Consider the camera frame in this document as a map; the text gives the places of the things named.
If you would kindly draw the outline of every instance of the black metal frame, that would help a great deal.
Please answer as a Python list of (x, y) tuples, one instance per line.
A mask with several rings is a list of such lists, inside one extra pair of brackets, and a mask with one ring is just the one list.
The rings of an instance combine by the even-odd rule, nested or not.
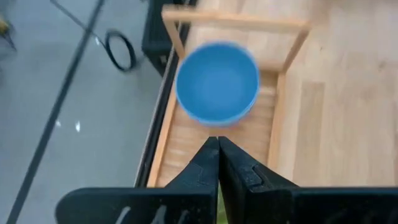
[(183, 4), (183, 0), (150, 0), (141, 49), (160, 76), (164, 75), (172, 41), (163, 24), (161, 12), (164, 4)]
[[(190, 0), (189, 5), (196, 5), (197, 0)], [(187, 41), (190, 25), (184, 24), (180, 29), (180, 38), (183, 44)], [(160, 93), (159, 103), (155, 109), (154, 120), (152, 121), (152, 127), (149, 131), (148, 144), (142, 154), (141, 164), (136, 177), (135, 187), (146, 187), (150, 168), (152, 167), (152, 161), (154, 160), (157, 141), (159, 139), (160, 130), (162, 129), (162, 123), (164, 114), (167, 108), (167, 102), (169, 101), (170, 92), (173, 85), (175, 72), (177, 71), (179, 57), (177, 54), (173, 54), (169, 58), (171, 60), (170, 69), (165, 76), (164, 87)]]
[(74, 190), (55, 216), (59, 224), (215, 224), (219, 183), (230, 224), (398, 223), (397, 188), (301, 188), (223, 136), (209, 137), (164, 188)]

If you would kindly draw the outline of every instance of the gray floor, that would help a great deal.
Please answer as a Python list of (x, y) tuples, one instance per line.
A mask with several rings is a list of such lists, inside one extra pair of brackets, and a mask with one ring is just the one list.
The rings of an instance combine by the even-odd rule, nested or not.
[[(96, 0), (59, 0), (88, 22)], [(105, 2), (95, 32), (123, 32), (142, 58), (147, 2)], [(49, 0), (11, 1), (17, 52), (0, 43), (0, 223), (5, 223), (83, 30)], [(115, 43), (117, 58), (127, 55)], [(131, 187), (161, 78), (147, 60), (127, 75), (91, 38), (18, 223), (55, 223), (56, 203), (81, 187)]]

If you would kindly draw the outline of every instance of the slatted wooden base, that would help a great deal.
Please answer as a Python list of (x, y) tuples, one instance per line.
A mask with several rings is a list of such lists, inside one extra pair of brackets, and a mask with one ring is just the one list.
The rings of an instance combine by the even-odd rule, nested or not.
[(262, 71), (259, 96), (249, 114), (234, 126), (209, 128), (189, 118), (177, 103), (173, 84), (147, 186), (167, 185), (184, 169), (209, 136), (226, 136), (259, 162), (270, 168), (275, 167), (284, 115), (285, 74), (307, 38), (309, 24), (220, 12), (198, 12), (193, 8), (176, 6), (165, 6), (162, 17), (180, 59), (184, 58), (185, 50), (175, 27), (177, 21), (215, 22), (223, 26), (298, 35), (284, 63), (275, 67), (267, 62), (259, 62)]
[(227, 136), (259, 162), (266, 164), (275, 108), (277, 75), (264, 74), (255, 105), (234, 126), (209, 128), (192, 120), (176, 104), (155, 186), (169, 183), (189, 163), (209, 136)]

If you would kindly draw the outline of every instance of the wooden surface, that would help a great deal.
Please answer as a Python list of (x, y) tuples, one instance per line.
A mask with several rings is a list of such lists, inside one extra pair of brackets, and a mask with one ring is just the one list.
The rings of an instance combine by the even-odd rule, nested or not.
[(277, 33), (308, 32), (310, 25), (300, 20), (265, 19), (259, 16), (239, 15), (237, 13), (222, 12), (220, 10), (198, 11), (195, 7), (165, 5), (162, 11), (163, 20), (189, 23), (212, 22), (220, 27), (235, 27), (246, 30), (262, 30)]
[(167, 116), (167, 121), (172, 120), (167, 142), (164, 137), (158, 142), (159, 151), (152, 165), (148, 186), (162, 187), (168, 184), (185, 168), (209, 136), (227, 136), (265, 164), (274, 116), (277, 75), (263, 73), (261, 84), (259, 97), (248, 116), (228, 128), (204, 127), (189, 118), (178, 103), (174, 104), (173, 117)]
[[(301, 186), (396, 185), (397, 1), (199, 0), (198, 8), (267, 19), (309, 19), (312, 23), (308, 39), (286, 73), (285, 116), (278, 162), (273, 167), (276, 172)], [(219, 39), (236, 41), (256, 58), (279, 63), (295, 37), (193, 26), (187, 52)], [(177, 108), (175, 122), (184, 119), (187, 117)], [(208, 132), (192, 125), (173, 128), (169, 133), (203, 138), (201, 142), (182, 142), (185, 151), (164, 155), (174, 157), (176, 164), (183, 161), (178, 167), (193, 156), (189, 149), (198, 149), (194, 146), (207, 138)], [(176, 141), (170, 139), (170, 148)], [(255, 150), (262, 143), (236, 144)], [(171, 164), (157, 185), (167, 183), (178, 167)]]
[(286, 74), (280, 73), (276, 83), (275, 110), (272, 120), (271, 136), (269, 141), (268, 160), (264, 164), (270, 169), (278, 168), (280, 142), (282, 139), (282, 128), (285, 116), (286, 100)]

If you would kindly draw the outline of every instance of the black cable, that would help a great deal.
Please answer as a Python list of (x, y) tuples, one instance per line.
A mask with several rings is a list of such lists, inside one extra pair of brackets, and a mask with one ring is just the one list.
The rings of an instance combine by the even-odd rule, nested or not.
[[(122, 72), (130, 72), (132, 69), (134, 69), (137, 65), (137, 59), (136, 55), (134, 53), (134, 48), (132, 47), (131, 43), (125, 37), (122, 33), (120, 33), (117, 30), (108, 30), (105, 33), (105, 42), (101, 40), (101, 38), (95, 34), (91, 29), (87, 28), (82, 21), (80, 21), (76, 16), (74, 16), (68, 9), (65, 9), (61, 4), (59, 4), (56, 0), (50, 0), (50, 2), (57, 7), (59, 10), (61, 10), (66, 16), (68, 16), (71, 20), (73, 20), (78, 26), (80, 26), (84, 31), (88, 31), (92, 36), (96, 37), (96, 40), (104, 47), (106, 53), (108, 54), (109, 58), (111, 59), (112, 63), (114, 66), (122, 71)], [(124, 44), (126, 45), (129, 55), (130, 55), (130, 65), (126, 67), (120, 66), (120, 64), (116, 61), (115, 57), (113, 56), (111, 46), (110, 46), (110, 40), (112, 38), (120, 38), (123, 40)]]

